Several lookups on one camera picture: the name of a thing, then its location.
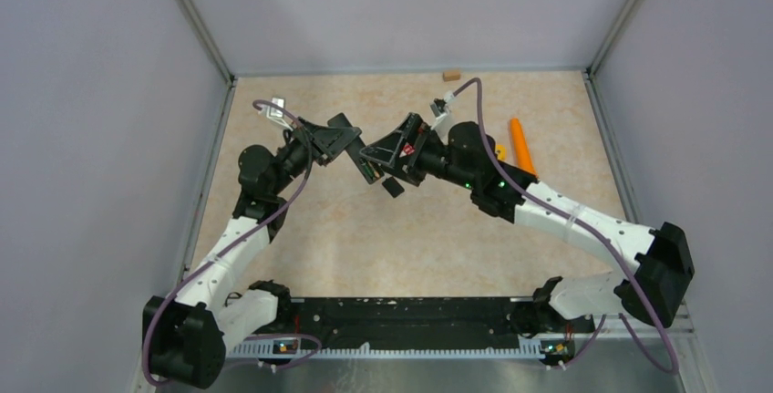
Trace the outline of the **dark green AAA battery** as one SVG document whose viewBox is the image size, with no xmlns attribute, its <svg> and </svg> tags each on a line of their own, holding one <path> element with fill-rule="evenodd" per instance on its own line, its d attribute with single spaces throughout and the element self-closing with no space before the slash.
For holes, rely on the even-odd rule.
<svg viewBox="0 0 773 393">
<path fill-rule="evenodd" d="M 372 184 L 376 181 L 377 176 L 376 172 L 373 171 L 370 163 L 366 160 L 361 161 L 361 166 L 363 168 L 364 176 L 366 177 L 366 180 L 369 184 Z"/>
</svg>

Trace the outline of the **black battery cover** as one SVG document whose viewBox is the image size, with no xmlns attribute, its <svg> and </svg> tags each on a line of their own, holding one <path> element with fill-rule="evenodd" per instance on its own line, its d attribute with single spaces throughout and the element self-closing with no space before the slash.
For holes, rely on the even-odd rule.
<svg viewBox="0 0 773 393">
<path fill-rule="evenodd" d="M 382 182 L 382 187 L 386 190 L 389 196 L 393 199 L 399 197 L 405 192 L 405 188 L 394 177 L 388 177 Z"/>
</svg>

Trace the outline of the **black remote control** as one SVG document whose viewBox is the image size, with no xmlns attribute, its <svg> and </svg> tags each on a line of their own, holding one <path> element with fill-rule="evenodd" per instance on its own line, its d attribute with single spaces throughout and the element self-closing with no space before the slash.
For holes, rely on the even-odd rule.
<svg viewBox="0 0 773 393">
<path fill-rule="evenodd" d="M 341 113 L 338 113 L 338 114 L 336 114 L 336 115 L 335 115 L 335 116 L 333 116 L 332 118 L 347 118 L 347 116 L 346 116 L 346 115 L 345 115 L 343 112 L 341 112 Z M 364 179 L 366 180 L 366 177 L 364 176 L 364 173 L 363 173 L 363 168 L 362 168 L 362 166 L 361 166 L 361 161 L 362 161 L 362 160 L 365 160 L 365 159 L 363 159 L 363 158 L 361 157 L 361 155 L 360 155 L 360 150 L 361 150 L 361 149 L 363 149 L 364 147 L 365 147 L 365 143 L 364 143 L 364 142 L 363 142 L 363 140 L 362 140 L 362 139 L 359 137 L 358 139 L 356 139 L 356 140 L 355 140 L 355 142 L 354 142 L 354 143 L 350 144 L 350 145 L 349 145 L 349 146 L 348 146 L 348 147 L 345 149 L 345 151 L 346 151 L 346 153 L 349 155 L 349 157 L 352 159 L 352 161 L 354 162 L 355 166 L 357 167 L 357 169 L 359 170 L 359 172 L 362 174 L 362 176 L 364 177 Z M 384 172 L 381 170 L 381 168 L 380 168 L 378 165 L 375 165 L 375 164 L 373 164 L 373 163 L 372 163 L 371 161 L 369 161 L 369 160 L 366 160 L 366 161 L 368 161 L 368 162 L 370 163 L 370 165 L 371 165 L 371 167 L 372 167 L 373 171 L 374 171 L 374 172 L 376 172 L 377 179 L 376 179 L 376 181 L 375 181 L 375 182 L 377 182 L 377 181 L 381 180 L 381 179 L 383 178 L 383 176 L 384 176 Z"/>
</svg>

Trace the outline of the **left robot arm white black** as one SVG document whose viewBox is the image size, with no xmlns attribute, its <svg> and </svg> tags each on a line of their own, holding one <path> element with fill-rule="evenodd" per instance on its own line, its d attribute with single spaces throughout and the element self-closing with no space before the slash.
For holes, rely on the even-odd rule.
<svg viewBox="0 0 773 393">
<path fill-rule="evenodd" d="M 265 326 L 276 333 L 291 324 L 293 309 L 268 290 L 248 290 L 234 302 L 228 295 L 281 230 L 313 165 L 329 164 L 361 135 L 354 126 L 294 123 L 276 151 L 251 145 L 241 152 L 241 190 L 219 241 L 168 295 L 144 306 L 140 366 L 153 387 L 177 381 L 208 388 L 227 355 L 254 331 Z"/>
</svg>

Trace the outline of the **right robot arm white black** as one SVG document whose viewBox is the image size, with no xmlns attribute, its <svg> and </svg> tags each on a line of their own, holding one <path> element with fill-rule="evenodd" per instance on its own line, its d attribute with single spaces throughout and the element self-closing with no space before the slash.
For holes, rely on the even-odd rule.
<svg viewBox="0 0 773 393">
<path fill-rule="evenodd" d="M 482 212 L 562 239 L 611 270 L 582 278 L 554 277 L 533 295 L 534 317 L 558 331 L 586 315 L 624 314 L 670 327 L 695 267 L 685 232 L 665 222 L 651 228 L 609 216 L 557 192 L 535 175 L 491 158 L 494 140 L 477 123 L 450 128 L 446 139 L 416 113 L 360 156 L 418 186 L 428 175 L 469 190 Z"/>
</svg>

